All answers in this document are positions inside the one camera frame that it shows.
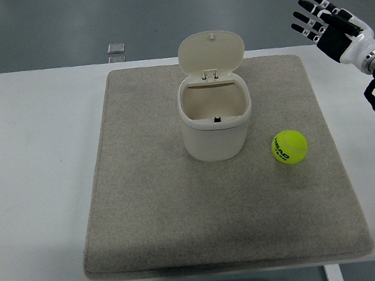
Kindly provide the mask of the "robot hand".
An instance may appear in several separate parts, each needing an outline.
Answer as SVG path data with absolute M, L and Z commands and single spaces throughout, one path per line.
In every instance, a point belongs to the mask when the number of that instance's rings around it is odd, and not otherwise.
M 365 51 L 362 45 L 374 40 L 369 25 L 329 0 L 299 0 L 298 4 L 308 15 L 295 11 L 293 16 L 299 23 L 293 23 L 291 28 L 338 63 L 347 61 L 354 49 L 362 53 Z

